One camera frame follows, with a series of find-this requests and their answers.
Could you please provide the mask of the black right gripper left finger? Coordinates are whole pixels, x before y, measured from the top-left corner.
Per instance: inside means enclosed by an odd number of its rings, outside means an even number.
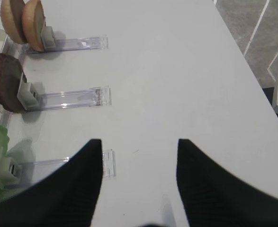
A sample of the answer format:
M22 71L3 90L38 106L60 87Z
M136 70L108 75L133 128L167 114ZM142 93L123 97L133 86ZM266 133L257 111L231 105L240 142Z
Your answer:
M44 180L0 202L0 227L89 227L102 178L102 142L91 139Z

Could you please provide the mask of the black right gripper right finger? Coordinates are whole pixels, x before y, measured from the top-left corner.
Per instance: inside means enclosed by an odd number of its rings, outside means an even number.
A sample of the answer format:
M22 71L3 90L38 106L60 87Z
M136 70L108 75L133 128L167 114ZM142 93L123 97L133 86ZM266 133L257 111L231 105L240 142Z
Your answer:
M177 186L191 227L278 227L278 199L226 171L180 139Z

